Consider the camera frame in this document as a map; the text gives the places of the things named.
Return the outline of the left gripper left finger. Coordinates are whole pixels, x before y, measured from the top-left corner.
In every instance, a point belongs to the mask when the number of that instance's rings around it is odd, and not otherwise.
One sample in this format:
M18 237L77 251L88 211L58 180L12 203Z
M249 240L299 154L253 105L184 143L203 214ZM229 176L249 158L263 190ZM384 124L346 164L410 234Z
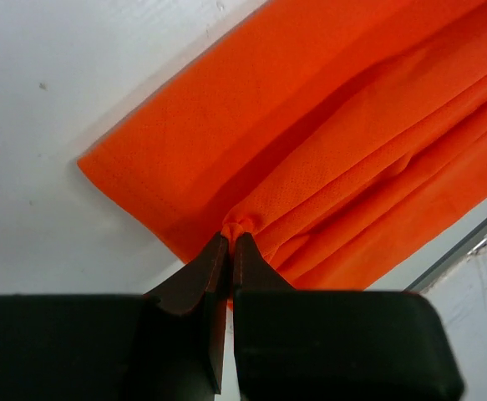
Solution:
M228 242L143 295L0 295L0 400L212 400Z

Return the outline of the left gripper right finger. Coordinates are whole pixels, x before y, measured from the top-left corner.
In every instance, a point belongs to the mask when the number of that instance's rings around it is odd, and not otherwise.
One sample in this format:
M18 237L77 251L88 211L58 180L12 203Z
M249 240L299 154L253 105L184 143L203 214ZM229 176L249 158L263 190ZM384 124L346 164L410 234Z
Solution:
M236 241L236 371L245 400L459 400L443 323L417 293L305 291Z

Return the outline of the orange t shirt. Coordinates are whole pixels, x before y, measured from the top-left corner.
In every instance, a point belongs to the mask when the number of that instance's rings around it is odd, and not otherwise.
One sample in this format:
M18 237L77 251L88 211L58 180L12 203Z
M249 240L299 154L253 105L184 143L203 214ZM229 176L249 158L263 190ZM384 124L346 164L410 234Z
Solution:
M367 288L487 198L487 1L270 1L78 166L184 262Z

